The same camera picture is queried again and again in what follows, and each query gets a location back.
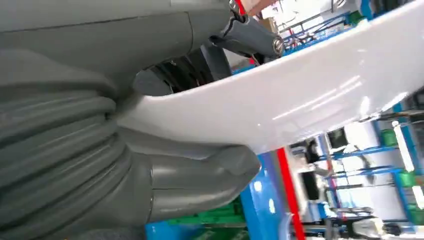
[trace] glossy white surface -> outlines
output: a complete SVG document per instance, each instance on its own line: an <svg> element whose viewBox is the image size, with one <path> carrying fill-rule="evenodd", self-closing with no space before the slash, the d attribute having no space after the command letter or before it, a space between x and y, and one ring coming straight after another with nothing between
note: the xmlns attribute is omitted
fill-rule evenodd
<svg viewBox="0 0 424 240"><path fill-rule="evenodd" d="M118 123L167 139L256 153L389 108L424 85L424 1L224 80L146 96Z"/></svg>

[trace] gray robot arm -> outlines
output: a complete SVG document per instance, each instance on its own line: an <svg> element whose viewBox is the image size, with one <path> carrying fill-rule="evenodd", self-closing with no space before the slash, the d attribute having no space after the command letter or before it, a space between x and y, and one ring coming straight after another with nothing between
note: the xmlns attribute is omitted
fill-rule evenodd
<svg viewBox="0 0 424 240"><path fill-rule="evenodd" d="M0 52L0 238L63 239L217 208L259 171L247 147L206 159L131 151L117 84L31 51Z"/></svg>

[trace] gray protective cover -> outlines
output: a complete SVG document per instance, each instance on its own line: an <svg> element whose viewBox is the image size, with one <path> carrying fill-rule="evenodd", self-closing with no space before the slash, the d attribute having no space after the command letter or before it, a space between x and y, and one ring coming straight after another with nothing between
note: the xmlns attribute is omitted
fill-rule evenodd
<svg viewBox="0 0 424 240"><path fill-rule="evenodd" d="M115 121L136 73L223 29L228 3L83 2L1 4L0 239L57 240L205 211L259 171L247 147L173 142Z"/></svg>

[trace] machine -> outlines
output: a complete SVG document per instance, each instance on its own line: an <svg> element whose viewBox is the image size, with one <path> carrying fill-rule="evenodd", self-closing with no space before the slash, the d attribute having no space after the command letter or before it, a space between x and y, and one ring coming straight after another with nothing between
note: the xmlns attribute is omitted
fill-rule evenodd
<svg viewBox="0 0 424 240"><path fill-rule="evenodd" d="M256 154L353 121L364 97L371 114L421 87L422 27L386 33L423 9L227 77L217 48L257 64L283 49L227 0L3 1L0 238L64 239L229 203L259 171Z"/></svg>

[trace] red pole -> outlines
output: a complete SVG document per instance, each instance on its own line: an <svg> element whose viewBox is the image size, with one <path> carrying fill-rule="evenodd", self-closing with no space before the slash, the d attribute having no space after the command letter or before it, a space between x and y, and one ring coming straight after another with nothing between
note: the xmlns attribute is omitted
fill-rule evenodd
<svg viewBox="0 0 424 240"><path fill-rule="evenodd" d="M293 224L297 240L305 240L304 227L299 216L298 201L296 199L295 187L293 186L292 176L290 175L289 163L287 162L286 151L284 147L277 150L279 167L281 170L282 183L284 184L287 195L287 203L293 214Z"/></svg>
<svg viewBox="0 0 424 240"><path fill-rule="evenodd" d="M246 14L246 10L243 7L242 0L235 0L235 3L237 3L238 8L240 9L240 15Z"/></svg>

